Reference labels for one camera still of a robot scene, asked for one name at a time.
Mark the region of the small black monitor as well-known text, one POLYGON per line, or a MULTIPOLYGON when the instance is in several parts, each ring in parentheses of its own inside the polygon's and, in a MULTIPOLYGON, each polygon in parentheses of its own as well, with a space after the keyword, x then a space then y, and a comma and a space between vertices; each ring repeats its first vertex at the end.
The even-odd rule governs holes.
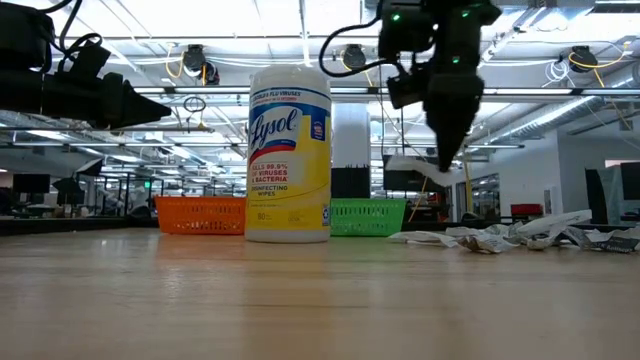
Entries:
POLYGON ((17 193, 46 194, 50 186, 49 174, 15 173, 12 178, 12 188, 17 193))

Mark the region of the white pillar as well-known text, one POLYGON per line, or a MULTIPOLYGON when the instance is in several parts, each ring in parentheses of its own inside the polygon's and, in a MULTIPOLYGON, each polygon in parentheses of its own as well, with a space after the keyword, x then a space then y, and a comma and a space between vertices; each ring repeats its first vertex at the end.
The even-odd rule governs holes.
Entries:
POLYGON ((368 167, 370 118, 364 103, 338 103, 332 113, 332 167, 368 167))

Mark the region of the black studio light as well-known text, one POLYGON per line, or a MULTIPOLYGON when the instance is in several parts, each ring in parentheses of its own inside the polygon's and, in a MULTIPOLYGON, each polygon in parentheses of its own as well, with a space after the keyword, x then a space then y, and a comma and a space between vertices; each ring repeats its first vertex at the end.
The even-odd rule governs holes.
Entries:
POLYGON ((85 191, 74 178, 62 178, 55 181, 52 186, 57 190, 57 205, 80 206, 85 201, 85 191))

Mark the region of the red bin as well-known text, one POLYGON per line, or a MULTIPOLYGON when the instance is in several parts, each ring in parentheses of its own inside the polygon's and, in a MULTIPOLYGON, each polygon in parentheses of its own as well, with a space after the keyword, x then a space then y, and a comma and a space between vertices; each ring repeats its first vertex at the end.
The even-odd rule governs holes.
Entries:
POLYGON ((511 204, 510 211, 514 218, 540 217, 544 214, 544 208, 541 204, 511 204))

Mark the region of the orange plastic basket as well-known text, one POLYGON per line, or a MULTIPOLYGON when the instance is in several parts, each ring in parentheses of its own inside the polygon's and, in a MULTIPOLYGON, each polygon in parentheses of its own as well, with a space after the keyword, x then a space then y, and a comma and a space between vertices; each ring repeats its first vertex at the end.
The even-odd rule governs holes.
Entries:
POLYGON ((179 235, 243 235, 244 197, 156 196, 159 228, 179 235))

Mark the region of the dark room divider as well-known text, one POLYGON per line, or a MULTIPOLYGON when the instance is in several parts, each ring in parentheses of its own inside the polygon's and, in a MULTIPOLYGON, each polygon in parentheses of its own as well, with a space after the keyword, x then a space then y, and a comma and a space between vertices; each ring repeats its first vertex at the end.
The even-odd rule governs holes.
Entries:
POLYGON ((640 225, 640 162, 586 169, 585 178, 592 224, 640 225))

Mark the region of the black panel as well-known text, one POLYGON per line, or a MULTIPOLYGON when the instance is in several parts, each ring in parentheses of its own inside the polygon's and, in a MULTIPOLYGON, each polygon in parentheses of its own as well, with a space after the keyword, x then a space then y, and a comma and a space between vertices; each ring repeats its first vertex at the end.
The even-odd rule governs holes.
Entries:
POLYGON ((332 198, 369 198, 371 171, 369 166, 331 169, 332 198))

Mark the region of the black monitor screen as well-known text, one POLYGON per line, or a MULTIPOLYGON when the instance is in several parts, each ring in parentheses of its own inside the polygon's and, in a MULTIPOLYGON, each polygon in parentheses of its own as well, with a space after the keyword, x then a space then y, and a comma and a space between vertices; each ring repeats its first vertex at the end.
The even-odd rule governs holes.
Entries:
MULTIPOLYGON (((433 180, 419 174, 416 171, 387 171, 384 165, 393 155, 383 156, 383 188, 385 190, 394 191, 419 191, 427 192, 443 192, 445 185, 436 184, 433 180)), ((428 162, 426 159, 416 156, 409 156, 422 161, 428 162)))

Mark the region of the green plastic basket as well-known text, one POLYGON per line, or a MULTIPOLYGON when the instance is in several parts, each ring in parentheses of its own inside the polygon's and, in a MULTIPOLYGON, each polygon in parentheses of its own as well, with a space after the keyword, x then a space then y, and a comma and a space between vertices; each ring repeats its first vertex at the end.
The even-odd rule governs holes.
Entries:
POLYGON ((331 200, 331 235, 386 237, 401 231, 404 199, 337 198, 331 200))

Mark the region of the white bow-shaped bandage wrapper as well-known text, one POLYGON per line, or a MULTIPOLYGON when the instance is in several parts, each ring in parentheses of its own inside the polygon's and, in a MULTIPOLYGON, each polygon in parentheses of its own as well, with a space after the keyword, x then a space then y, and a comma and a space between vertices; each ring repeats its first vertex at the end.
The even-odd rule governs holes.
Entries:
POLYGON ((454 237, 427 231, 398 232, 388 237, 394 243, 428 245, 437 247, 452 248, 458 245, 454 237))

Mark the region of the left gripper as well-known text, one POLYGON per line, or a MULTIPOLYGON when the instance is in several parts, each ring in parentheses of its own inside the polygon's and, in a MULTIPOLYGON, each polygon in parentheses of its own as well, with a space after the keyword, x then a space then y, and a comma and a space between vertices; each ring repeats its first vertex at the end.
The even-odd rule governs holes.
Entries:
POLYGON ((119 74, 89 79, 9 70, 0 70, 0 110, 83 120, 97 128, 146 124, 172 114, 119 74))

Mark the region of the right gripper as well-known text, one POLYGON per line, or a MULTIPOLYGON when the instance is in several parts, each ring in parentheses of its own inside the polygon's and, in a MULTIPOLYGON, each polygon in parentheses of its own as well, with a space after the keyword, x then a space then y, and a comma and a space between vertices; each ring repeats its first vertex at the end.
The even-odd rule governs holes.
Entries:
POLYGON ((436 135, 438 169, 448 172, 479 110, 484 81, 478 76, 479 22, 432 26, 434 51, 428 61, 426 124, 436 135))

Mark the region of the black softbox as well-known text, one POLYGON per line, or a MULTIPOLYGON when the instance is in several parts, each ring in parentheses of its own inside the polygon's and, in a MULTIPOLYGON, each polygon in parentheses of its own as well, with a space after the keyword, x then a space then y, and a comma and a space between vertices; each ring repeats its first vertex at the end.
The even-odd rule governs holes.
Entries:
POLYGON ((81 167, 79 167, 76 171, 76 175, 97 177, 101 174, 104 160, 102 158, 94 159, 86 162, 81 167))

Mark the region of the Lysol wipes canister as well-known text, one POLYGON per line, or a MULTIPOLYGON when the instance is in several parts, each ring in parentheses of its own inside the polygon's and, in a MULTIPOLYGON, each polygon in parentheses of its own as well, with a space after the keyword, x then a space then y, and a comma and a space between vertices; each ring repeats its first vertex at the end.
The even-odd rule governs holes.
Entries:
POLYGON ((318 243, 331 232, 329 83, 317 70, 273 65, 251 81, 245 238, 318 243))

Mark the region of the white packet black print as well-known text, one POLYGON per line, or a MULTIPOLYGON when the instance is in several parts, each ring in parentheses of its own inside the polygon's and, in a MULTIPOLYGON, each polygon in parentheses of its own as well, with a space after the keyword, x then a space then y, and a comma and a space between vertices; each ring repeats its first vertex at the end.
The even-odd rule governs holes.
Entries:
POLYGON ((452 237, 463 236, 500 236, 500 237, 512 237, 513 234, 520 227, 520 224, 512 224, 510 226, 502 224, 494 224, 484 229, 476 229, 469 227, 451 227, 445 230, 445 234, 452 237))
POLYGON ((499 254, 516 248, 515 244, 501 237, 466 235, 456 239, 458 245, 476 253, 499 254))
POLYGON ((567 226, 579 224, 592 219, 592 211, 580 210, 559 215, 551 215, 535 219, 520 226, 516 233, 521 236, 529 237, 537 234, 549 232, 552 229, 564 229, 567 226))
POLYGON ((578 229, 575 241, 581 248, 591 251, 629 254, 640 251, 640 227, 610 232, 578 229))
POLYGON ((563 243, 563 239, 559 235, 542 235, 527 238, 525 246, 531 251, 544 251, 545 249, 553 246, 560 246, 563 243))

